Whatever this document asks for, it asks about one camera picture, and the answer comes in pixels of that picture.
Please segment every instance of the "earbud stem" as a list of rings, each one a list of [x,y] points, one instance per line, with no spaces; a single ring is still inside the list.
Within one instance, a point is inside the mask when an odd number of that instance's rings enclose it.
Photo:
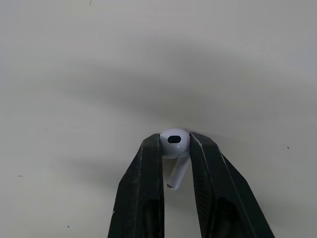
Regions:
[[[167,186],[172,190],[178,190],[184,175],[186,173],[187,167],[189,165],[190,155],[186,153],[178,157],[174,169],[169,177]]]

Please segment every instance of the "textured grip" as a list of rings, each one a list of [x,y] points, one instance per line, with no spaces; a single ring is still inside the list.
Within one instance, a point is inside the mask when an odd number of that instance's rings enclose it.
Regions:
[[[242,175],[209,137],[194,132],[190,136],[202,238],[274,238]]]
[[[163,238],[164,191],[159,135],[145,139],[119,183],[108,238]]]

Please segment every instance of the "wireless earbud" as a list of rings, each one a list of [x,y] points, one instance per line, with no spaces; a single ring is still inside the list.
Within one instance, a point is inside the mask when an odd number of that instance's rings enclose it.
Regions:
[[[176,159],[175,167],[169,177],[167,186],[177,190],[182,183],[183,177],[190,161],[189,134],[182,129],[170,129],[159,135],[162,145],[162,154],[166,158]]]

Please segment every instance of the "gray background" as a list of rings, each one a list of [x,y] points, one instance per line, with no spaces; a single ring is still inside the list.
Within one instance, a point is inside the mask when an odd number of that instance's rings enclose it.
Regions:
[[[317,2],[89,3],[0,1],[0,237],[106,237],[173,127],[218,143],[277,238],[316,237]],[[165,211],[167,238],[200,236],[190,170]]]

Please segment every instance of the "earbud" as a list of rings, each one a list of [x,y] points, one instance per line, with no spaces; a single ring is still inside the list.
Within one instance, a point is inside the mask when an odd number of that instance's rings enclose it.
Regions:
[[[169,177],[167,186],[177,190],[182,183],[185,172],[189,165],[189,134],[182,129],[170,129],[159,135],[162,145],[162,154],[166,158],[176,159],[176,164]]]

